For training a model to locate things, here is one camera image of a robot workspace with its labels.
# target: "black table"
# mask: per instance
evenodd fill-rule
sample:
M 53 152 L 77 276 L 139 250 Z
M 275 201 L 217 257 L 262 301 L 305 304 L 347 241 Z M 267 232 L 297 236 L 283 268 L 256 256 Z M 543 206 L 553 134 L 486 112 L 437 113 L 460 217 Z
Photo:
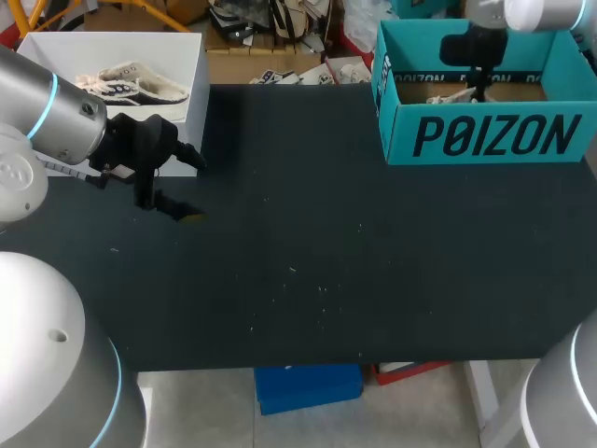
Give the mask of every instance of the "black table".
M 209 173 L 160 180 L 205 220 L 54 178 L 0 236 L 134 370 L 540 357 L 597 306 L 585 162 L 387 166 L 369 86 L 213 87 L 206 129 Z

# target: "blue plastic crate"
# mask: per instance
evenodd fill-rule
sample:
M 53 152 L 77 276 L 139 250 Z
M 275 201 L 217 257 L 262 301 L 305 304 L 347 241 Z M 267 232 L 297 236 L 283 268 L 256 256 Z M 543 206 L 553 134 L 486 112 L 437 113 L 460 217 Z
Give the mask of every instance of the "blue plastic crate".
M 355 364 L 259 368 L 255 383 L 263 415 L 357 399 L 363 390 Z

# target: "red box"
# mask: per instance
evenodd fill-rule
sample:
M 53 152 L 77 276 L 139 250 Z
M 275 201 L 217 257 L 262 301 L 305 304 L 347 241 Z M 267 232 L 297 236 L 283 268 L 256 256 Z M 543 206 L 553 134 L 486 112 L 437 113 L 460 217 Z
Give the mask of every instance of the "red box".
M 451 364 L 451 361 L 425 362 L 424 364 L 418 364 L 411 368 L 388 371 L 387 373 L 379 373 L 378 367 L 376 365 L 372 365 L 371 372 L 380 385 L 389 385 L 390 383 L 404 380 L 405 378 L 410 378 L 411 376 L 418 375 L 419 373 L 424 373 L 439 367 L 447 366 L 448 364 Z

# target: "sneaker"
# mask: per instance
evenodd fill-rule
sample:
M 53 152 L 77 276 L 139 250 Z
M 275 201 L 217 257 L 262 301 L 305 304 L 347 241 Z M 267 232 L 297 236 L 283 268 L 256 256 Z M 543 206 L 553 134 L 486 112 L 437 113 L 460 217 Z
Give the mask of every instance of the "sneaker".
M 107 105 L 177 105 L 188 98 L 187 89 L 137 62 L 104 70 L 97 77 L 76 77 L 76 85 Z

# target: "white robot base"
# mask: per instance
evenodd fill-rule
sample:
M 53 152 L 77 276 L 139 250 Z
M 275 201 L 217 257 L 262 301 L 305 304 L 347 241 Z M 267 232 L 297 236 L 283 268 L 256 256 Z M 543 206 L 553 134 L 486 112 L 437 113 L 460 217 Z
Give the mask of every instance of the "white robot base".
M 0 447 L 141 447 L 141 391 L 70 282 L 0 253 L 0 285 Z

